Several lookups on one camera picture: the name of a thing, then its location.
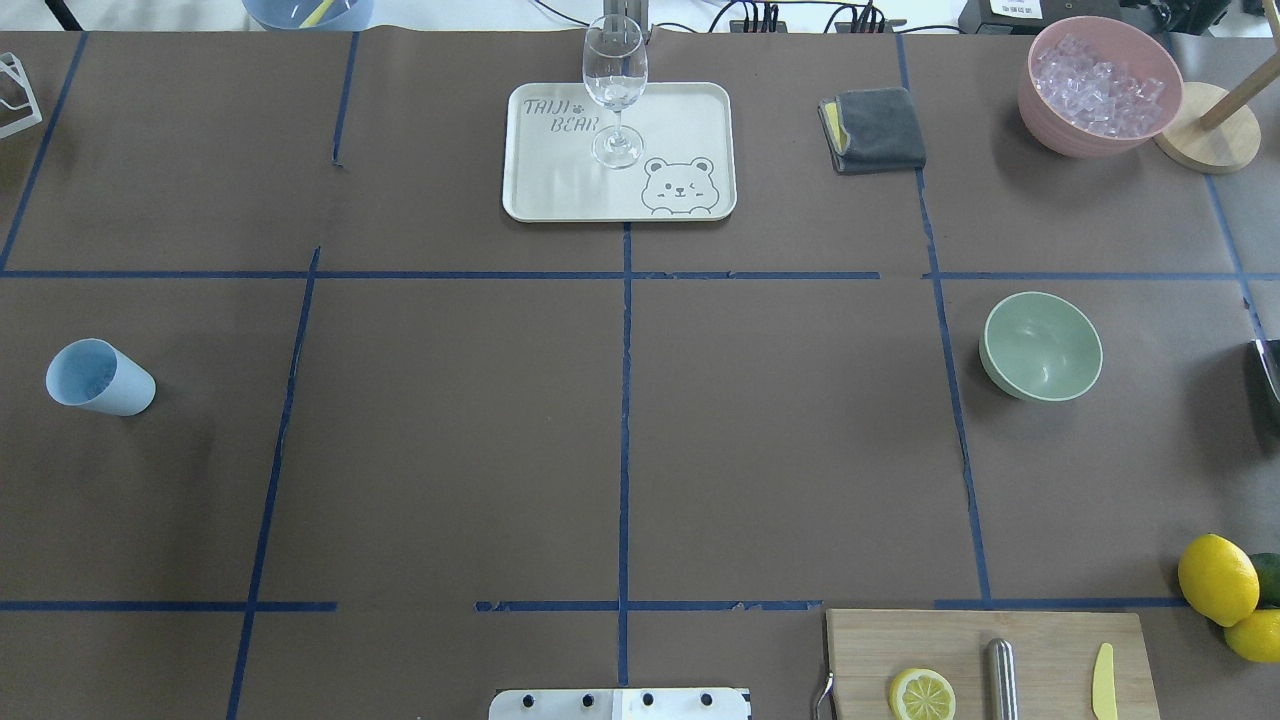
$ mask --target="cutting board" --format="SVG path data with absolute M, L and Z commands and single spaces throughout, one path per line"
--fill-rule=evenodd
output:
M 986 648 L 1014 646 L 1019 716 L 1093 720 L 1093 661 L 1115 647 L 1121 720 L 1160 720 L 1138 616 L 1129 612 L 828 610 L 827 650 L 841 720 L 892 720 L 888 687 L 908 667 L 932 667 L 956 693 L 956 720 L 991 717 Z

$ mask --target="white floor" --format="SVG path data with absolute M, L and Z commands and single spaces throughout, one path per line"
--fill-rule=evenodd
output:
M 315 5 L 319 0 L 280 0 Z M 372 26 L 393 24 L 413 29 L 563 29 L 572 23 L 536 6 L 531 0 L 360 0 L 375 3 Z M 590 20 L 600 14 L 602 0 L 545 0 L 557 10 Z M 260 29 L 241 0 L 65 0 L 84 29 L 122 31 L 237 31 Z M 677 22 L 705 31 L 723 0 L 650 0 L 653 23 Z M 965 0 L 877 0 L 890 18 L 908 27 L 955 24 Z M 826 5 L 782 9 L 791 32 L 822 32 L 831 17 Z M 726 18 L 741 17 L 741 8 Z M 0 29 L 60 29 L 45 0 L 3 0 Z M 728 29 L 721 20 L 718 31 Z M 1266 20 L 1240 12 L 1233 0 L 1226 19 L 1211 31 L 1217 36 L 1270 36 Z

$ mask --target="yellow utensil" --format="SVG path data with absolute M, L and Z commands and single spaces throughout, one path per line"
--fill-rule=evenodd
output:
M 333 0 L 320 0 L 320 5 L 307 15 L 307 19 L 302 20 L 298 27 L 315 27 L 320 22 L 320 18 L 329 12 L 329 6 L 333 5 Z
M 1102 643 L 1093 664 L 1093 714 L 1098 720 L 1116 720 L 1115 651 Z

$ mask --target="wine glass base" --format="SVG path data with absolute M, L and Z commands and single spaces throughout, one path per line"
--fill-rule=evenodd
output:
M 644 138 L 628 126 L 617 129 L 608 127 L 598 132 L 591 141 L 591 155 L 605 168 L 613 170 L 630 168 L 644 158 Z

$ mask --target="lemon slice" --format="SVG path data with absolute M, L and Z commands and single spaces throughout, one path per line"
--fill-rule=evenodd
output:
M 951 720 L 956 714 L 956 693 L 942 675 L 911 667 L 893 678 L 888 706 L 897 720 Z

